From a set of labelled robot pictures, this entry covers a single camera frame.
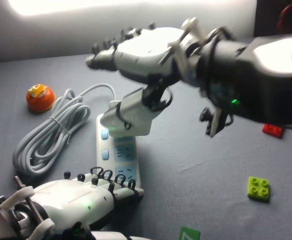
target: power outlet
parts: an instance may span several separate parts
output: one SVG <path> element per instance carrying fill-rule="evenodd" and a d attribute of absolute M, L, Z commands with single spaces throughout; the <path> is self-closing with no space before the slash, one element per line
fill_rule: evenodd
<path fill-rule="evenodd" d="M 114 155 L 116 162 L 128 162 L 135 159 L 134 145 L 116 145 L 114 147 Z"/>
<path fill-rule="evenodd" d="M 116 175 L 124 174 L 126 177 L 126 182 L 129 182 L 131 179 L 134 179 L 137 182 L 135 165 L 118 166 L 116 167 L 115 172 Z"/>

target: orange persimmon toy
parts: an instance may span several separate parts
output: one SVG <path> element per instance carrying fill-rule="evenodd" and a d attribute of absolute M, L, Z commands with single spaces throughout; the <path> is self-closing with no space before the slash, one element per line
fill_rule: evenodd
<path fill-rule="evenodd" d="M 48 86 L 37 84 L 27 91 L 26 100 L 31 111 L 42 113 L 51 109 L 56 96 Z"/>

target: gray table surface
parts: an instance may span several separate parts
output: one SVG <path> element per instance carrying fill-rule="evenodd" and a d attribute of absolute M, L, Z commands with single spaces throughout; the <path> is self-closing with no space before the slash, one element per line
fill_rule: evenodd
<path fill-rule="evenodd" d="M 119 73 L 87 69 L 85 57 L 0 63 L 0 195 L 15 191 L 12 153 L 18 141 L 50 115 L 29 112 L 29 87 L 44 83 L 60 96 L 67 88 L 79 94 L 108 83 L 121 99 L 141 86 Z M 148 136 L 136 138 L 144 199 L 107 229 L 154 240 L 178 239 L 181 226 L 200 230 L 202 240 L 292 240 L 292 130 L 280 140 L 262 133 L 262 124 L 236 117 L 210 139 L 206 125 L 198 123 L 209 103 L 181 82 L 171 89 L 172 105 L 153 121 Z M 96 117 L 111 99 L 108 89 L 87 95 L 87 124 L 47 174 L 23 181 L 36 187 L 64 171 L 76 176 L 96 166 Z M 249 176 L 269 179 L 269 204 L 248 199 Z"/>

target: bright light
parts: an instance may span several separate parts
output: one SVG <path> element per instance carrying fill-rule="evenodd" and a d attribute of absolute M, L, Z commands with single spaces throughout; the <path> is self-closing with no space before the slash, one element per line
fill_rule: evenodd
<path fill-rule="evenodd" d="M 124 4 L 184 4 L 187 2 L 213 2 L 214 4 L 229 3 L 235 0 L 8 0 L 11 7 L 20 15 L 32 16 L 50 14 L 69 10 L 83 9 L 97 6 Z"/>

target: lime green lego brick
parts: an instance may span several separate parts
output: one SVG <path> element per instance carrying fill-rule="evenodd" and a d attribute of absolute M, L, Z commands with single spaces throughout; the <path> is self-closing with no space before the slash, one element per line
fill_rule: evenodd
<path fill-rule="evenodd" d="M 265 178 L 250 176 L 248 178 L 247 196 L 268 202 L 270 198 L 270 181 Z"/>
<path fill-rule="evenodd" d="M 200 240 L 201 232 L 186 226 L 180 229 L 179 240 Z"/>

